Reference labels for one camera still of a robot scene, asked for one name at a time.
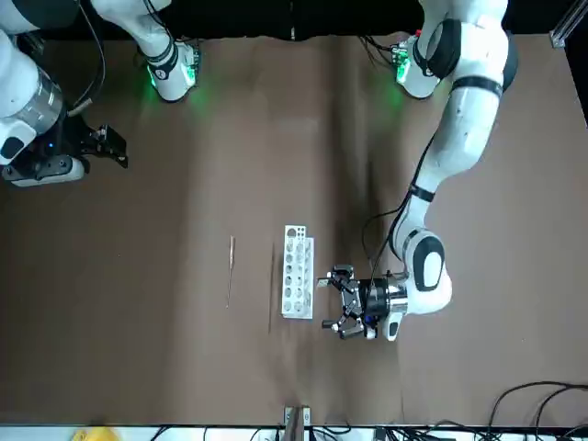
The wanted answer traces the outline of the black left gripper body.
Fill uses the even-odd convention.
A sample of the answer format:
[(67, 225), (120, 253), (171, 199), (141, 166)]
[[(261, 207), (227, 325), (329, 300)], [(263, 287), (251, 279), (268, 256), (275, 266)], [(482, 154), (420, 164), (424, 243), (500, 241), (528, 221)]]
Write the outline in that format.
[(366, 324), (377, 324), (388, 315), (390, 310), (388, 286), (389, 283), (385, 277), (359, 280), (362, 317)]

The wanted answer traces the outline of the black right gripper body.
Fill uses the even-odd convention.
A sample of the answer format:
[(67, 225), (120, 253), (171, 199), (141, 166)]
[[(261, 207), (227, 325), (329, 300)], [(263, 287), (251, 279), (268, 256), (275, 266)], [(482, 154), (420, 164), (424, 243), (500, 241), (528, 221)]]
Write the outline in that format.
[(78, 157), (90, 153), (91, 129), (81, 115), (61, 115), (57, 122), (39, 137), (42, 156), (67, 154)]

